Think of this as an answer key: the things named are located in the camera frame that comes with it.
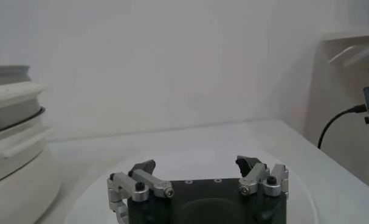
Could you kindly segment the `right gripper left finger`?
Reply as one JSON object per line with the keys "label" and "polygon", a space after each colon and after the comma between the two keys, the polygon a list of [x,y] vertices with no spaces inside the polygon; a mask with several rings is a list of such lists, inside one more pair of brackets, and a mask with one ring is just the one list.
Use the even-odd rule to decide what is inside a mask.
{"label": "right gripper left finger", "polygon": [[172,183],[153,175],[155,167],[155,160],[150,159],[135,164],[128,173],[117,172],[109,175],[109,208],[115,212],[119,224],[129,222],[128,207],[125,204],[128,199],[142,203],[150,199],[150,194],[157,198],[174,197]]}

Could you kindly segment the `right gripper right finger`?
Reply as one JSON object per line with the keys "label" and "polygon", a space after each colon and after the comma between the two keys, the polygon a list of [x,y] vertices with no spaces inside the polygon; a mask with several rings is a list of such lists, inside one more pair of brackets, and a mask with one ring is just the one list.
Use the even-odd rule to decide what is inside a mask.
{"label": "right gripper right finger", "polygon": [[289,169],[276,164],[272,170],[258,158],[237,156],[240,168],[239,192],[243,196],[257,194],[259,190],[268,197],[289,196]]}

